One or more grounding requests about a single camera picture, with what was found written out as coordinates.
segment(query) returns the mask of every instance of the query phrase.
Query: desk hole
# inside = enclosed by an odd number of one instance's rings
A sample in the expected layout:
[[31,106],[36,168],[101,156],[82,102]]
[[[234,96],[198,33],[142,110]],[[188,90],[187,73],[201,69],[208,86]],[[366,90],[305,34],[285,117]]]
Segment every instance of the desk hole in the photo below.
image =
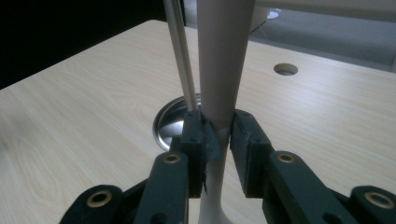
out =
[[292,76],[298,72],[298,68],[291,63],[279,63],[274,66],[274,71],[282,76]]

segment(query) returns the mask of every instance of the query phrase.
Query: wood grain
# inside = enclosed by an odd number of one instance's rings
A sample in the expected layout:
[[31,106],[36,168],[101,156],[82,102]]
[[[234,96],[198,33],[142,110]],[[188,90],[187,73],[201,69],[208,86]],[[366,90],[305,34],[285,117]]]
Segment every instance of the wood grain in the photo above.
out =
[[[187,29],[199,90],[196,30]],[[294,76],[277,74],[292,63]],[[151,125],[182,94],[167,26],[149,21],[0,91],[0,223],[57,223],[85,189],[126,190],[162,153]],[[237,107],[277,150],[300,155],[330,188],[396,192],[396,76],[249,43]],[[227,156],[223,207],[262,223]],[[190,201],[196,223],[199,200]]]

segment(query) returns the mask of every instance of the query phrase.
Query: round hole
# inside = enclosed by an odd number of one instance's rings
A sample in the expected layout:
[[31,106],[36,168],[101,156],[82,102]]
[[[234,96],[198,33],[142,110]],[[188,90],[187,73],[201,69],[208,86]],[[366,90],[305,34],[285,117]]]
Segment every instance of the round hole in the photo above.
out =
[[164,213],[157,213],[154,216],[151,217],[151,224],[164,224],[166,223],[166,220],[168,217]]
[[335,214],[326,213],[323,215],[323,220],[328,224],[342,224],[341,218]]
[[292,76],[298,72],[298,68],[291,63],[279,63],[274,66],[274,71],[282,76]]
[[289,154],[279,154],[279,155],[277,156],[277,158],[278,158],[280,161],[283,161],[283,162],[286,162],[286,163],[292,163],[292,162],[294,162],[294,157],[292,157],[292,156],[289,155]]
[[164,158],[164,160],[165,160],[165,162],[167,162],[167,163],[175,163],[175,162],[180,161],[180,157],[179,157],[178,155],[172,154],[172,155],[166,156],[166,157]]
[[112,194],[109,190],[99,190],[93,193],[87,200],[87,205],[92,208],[101,207],[110,202]]
[[375,204],[378,207],[391,209],[395,207],[395,203],[388,198],[387,196],[377,193],[377,192],[366,192],[364,197],[372,204]]

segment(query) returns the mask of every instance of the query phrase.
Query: screw hole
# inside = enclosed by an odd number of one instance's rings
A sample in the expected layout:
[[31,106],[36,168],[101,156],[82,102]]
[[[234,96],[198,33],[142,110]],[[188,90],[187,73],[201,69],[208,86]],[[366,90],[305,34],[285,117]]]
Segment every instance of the screw hole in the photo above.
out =
[[101,207],[110,202],[112,197],[113,196],[109,190],[99,190],[88,198],[87,205],[92,208]]
[[279,63],[274,66],[274,71],[282,76],[292,76],[298,72],[298,68],[291,63]]
[[292,163],[294,162],[294,157],[292,157],[289,154],[279,154],[277,156],[277,159],[286,163]]
[[167,163],[176,163],[176,162],[180,161],[180,157],[178,155],[171,154],[171,155],[166,156],[164,158],[164,161]]
[[395,203],[386,195],[369,191],[364,193],[364,197],[369,201],[370,203],[384,208],[384,209],[392,209],[395,207]]

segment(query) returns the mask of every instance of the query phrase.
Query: wooden table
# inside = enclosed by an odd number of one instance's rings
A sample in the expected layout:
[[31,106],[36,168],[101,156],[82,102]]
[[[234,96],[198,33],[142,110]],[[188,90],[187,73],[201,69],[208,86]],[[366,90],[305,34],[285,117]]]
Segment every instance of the wooden table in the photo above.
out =
[[[199,90],[196,30],[187,29]],[[294,76],[273,67],[292,63]],[[163,151],[151,126],[182,94],[167,25],[149,21],[0,91],[0,223],[56,223],[84,190],[126,190]],[[396,76],[249,43],[237,107],[276,150],[300,155],[330,188],[396,193]],[[227,156],[223,208],[262,223]],[[190,201],[196,223],[199,200]]]

